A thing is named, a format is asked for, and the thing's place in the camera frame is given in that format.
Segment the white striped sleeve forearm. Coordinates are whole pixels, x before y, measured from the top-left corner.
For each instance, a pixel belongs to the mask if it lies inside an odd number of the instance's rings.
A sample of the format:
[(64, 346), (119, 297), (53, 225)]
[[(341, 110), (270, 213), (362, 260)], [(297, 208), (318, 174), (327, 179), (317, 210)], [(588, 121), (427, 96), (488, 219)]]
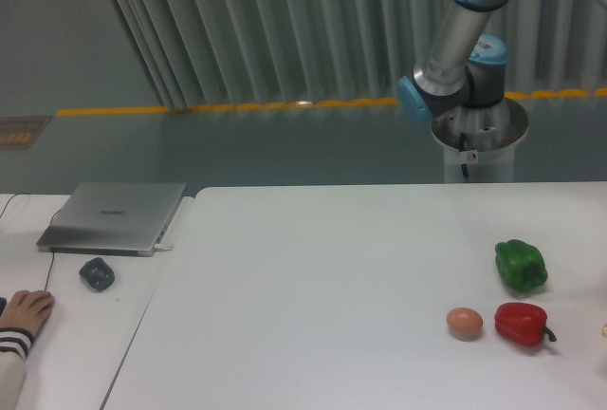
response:
[(15, 409), (26, 377), (26, 360), (34, 343), (22, 328), (1, 329), (1, 408)]

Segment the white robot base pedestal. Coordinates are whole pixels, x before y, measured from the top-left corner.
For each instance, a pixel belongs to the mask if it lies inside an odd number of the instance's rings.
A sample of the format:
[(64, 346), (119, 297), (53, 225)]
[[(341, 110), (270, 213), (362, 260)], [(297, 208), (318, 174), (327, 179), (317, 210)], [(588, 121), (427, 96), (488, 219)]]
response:
[(529, 126), (525, 109), (504, 98), (482, 109), (457, 106), (432, 121), (443, 152), (447, 183), (507, 183), (514, 178), (516, 147)]

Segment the person's bare hand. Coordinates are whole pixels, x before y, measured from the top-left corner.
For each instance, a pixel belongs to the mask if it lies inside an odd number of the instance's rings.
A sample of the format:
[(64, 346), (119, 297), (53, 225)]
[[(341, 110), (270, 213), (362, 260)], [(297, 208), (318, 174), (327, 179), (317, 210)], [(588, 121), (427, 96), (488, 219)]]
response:
[(52, 313), (54, 296), (45, 290), (17, 291), (1, 315), (1, 328), (27, 331), (36, 339)]

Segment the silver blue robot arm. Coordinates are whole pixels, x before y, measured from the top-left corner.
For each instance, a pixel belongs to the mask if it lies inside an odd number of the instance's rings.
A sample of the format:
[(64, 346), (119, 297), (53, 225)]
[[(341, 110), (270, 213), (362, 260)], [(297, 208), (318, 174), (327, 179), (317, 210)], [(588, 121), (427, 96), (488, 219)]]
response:
[(478, 90), (468, 67), (472, 52), (491, 13), (507, 2), (448, 0), (427, 56), (397, 85), (400, 102), (414, 119), (431, 121), (457, 105), (472, 103)]

